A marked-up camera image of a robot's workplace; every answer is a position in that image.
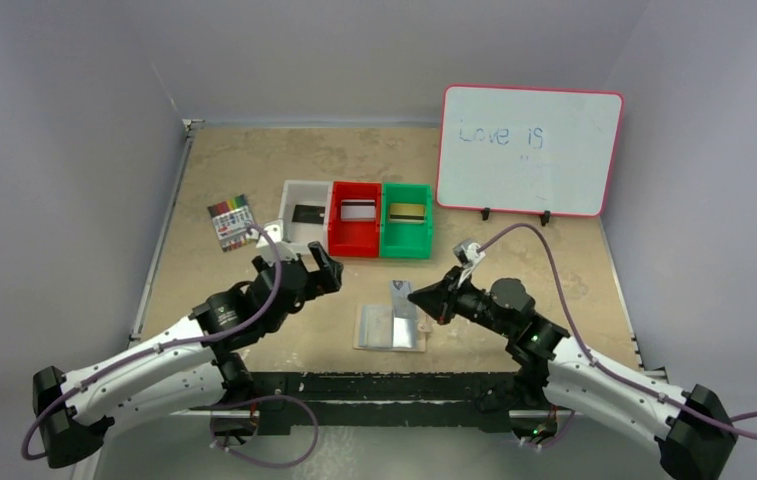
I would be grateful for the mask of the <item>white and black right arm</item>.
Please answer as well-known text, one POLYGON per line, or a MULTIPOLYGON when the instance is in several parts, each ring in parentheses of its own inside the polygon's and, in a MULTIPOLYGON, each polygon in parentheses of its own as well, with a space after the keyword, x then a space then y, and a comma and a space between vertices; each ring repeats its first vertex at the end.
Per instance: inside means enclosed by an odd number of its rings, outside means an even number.
POLYGON ((537 312, 520 280, 502 278, 485 290, 461 275, 453 267, 407 298, 440 325, 461 316, 506 339, 519 371, 495 386, 486 408, 500 409, 510 397, 565 407, 658 454, 674 479, 720 477, 737 437, 720 429, 730 418, 713 391, 665 384, 617 362, 604 366, 605 356, 585 353, 576 336, 537 312))

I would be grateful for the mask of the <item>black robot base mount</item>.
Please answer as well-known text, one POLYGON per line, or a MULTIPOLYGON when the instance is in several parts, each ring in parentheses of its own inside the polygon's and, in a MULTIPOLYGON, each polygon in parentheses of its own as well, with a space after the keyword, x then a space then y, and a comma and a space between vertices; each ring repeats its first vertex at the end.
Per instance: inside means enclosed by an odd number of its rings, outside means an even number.
POLYGON ((262 435, 321 426, 474 428, 534 441, 553 437, 572 413, 551 405, 512 372, 255 372, 212 404, 262 435))

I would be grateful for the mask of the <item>silver credit card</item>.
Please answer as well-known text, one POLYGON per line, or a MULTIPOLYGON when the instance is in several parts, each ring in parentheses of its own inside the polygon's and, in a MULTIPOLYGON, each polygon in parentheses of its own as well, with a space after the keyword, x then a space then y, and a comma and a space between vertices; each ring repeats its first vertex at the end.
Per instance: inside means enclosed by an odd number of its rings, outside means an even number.
POLYGON ((417 307, 408 299, 413 292, 412 284, 408 280, 391 280, 390 293, 392 311, 395 318, 417 320, 417 307))

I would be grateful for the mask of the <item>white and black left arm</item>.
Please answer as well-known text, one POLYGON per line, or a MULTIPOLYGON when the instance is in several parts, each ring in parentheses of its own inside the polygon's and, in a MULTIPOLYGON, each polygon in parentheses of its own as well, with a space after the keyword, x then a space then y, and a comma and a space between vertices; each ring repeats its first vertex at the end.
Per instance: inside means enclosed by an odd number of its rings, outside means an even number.
POLYGON ((316 425, 304 401, 262 393, 237 353, 276 332, 307 302, 340 290, 343 264, 317 242, 308 249, 315 271, 299 255, 257 256, 254 280, 211 295, 161 334, 93 366, 38 371, 32 380, 35 420, 22 457, 66 467, 96 453, 112 433, 185 409, 255 410, 265 402, 290 402, 316 425))

